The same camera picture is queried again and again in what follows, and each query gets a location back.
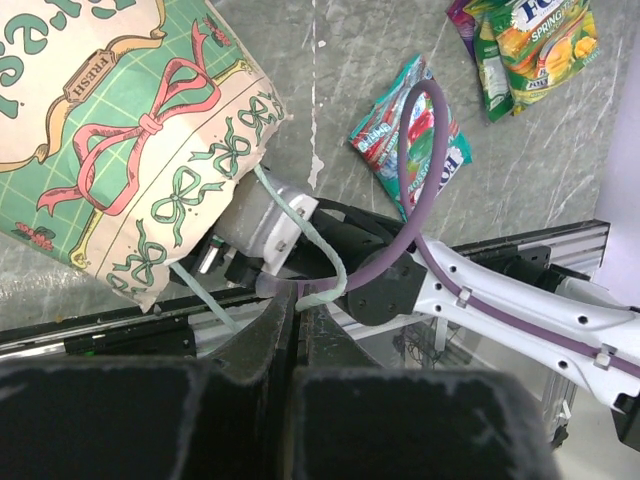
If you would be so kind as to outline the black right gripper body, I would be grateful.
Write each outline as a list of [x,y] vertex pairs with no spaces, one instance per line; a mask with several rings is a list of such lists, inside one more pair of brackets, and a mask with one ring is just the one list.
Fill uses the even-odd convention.
[[261,273],[278,276],[294,250],[294,246],[285,247],[280,242],[275,259],[267,261],[261,257],[248,257],[219,237],[205,237],[184,257],[184,268],[192,276],[221,273],[232,287],[253,289]]

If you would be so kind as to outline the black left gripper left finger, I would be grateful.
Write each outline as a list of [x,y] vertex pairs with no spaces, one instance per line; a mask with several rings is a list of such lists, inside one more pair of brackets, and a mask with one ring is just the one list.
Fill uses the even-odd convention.
[[5,479],[279,479],[295,294],[203,359],[1,367]]

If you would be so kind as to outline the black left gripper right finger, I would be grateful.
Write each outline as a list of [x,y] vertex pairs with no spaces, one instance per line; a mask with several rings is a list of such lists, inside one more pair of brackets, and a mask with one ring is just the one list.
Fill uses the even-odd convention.
[[491,370],[387,369],[326,308],[303,313],[297,479],[558,479],[539,407]]

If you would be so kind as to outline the green printed paper bag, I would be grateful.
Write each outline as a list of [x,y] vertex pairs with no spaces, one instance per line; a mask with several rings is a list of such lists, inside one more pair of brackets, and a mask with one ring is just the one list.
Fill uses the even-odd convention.
[[288,118],[209,1],[5,1],[1,235],[149,310]]

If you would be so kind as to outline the green Fox's candy packet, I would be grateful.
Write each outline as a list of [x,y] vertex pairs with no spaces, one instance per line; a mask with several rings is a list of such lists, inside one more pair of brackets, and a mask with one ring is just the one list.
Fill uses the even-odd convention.
[[473,48],[488,119],[495,123],[509,114],[514,101],[490,14],[499,1],[470,1],[464,8],[474,20]]

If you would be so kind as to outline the purple Fox's candy packet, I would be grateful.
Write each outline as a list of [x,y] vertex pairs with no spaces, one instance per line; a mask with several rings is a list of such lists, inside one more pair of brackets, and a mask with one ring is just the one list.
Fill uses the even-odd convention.
[[476,21],[472,15],[464,10],[469,3],[470,0],[453,0],[446,10],[446,14],[456,28],[470,58],[475,61],[474,37]]

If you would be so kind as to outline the yellow green Fox's packet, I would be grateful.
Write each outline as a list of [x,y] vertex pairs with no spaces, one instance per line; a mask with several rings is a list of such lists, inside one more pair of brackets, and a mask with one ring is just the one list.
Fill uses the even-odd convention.
[[522,113],[581,72],[600,53],[588,0],[507,1],[488,14],[513,113]]

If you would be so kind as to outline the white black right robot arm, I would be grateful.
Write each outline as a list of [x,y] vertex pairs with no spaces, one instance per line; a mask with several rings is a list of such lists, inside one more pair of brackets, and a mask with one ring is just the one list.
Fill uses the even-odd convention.
[[[343,294],[337,306],[376,327],[400,315],[447,319],[490,338],[586,389],[613,415],[619,440],[639,445],[639,311],[548,254],[578,226],[453,250],[417,237],[380,275]],[[203,253],[209,269],[225,251],[226,276],[261,298],[284,284],[286,267],[311,281],[325,261],[271,200],[235,200],[213,227],[221,245]]]

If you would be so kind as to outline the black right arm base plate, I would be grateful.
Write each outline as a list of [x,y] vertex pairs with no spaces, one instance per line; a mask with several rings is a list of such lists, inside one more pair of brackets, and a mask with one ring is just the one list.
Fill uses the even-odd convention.
[[552,263],[550,254],[548,246],[533,247],[512,252],[497,260],[495,266],[504,276],[550,293],[556,293],[561,284],[571,278],[590,280],[584,273]]

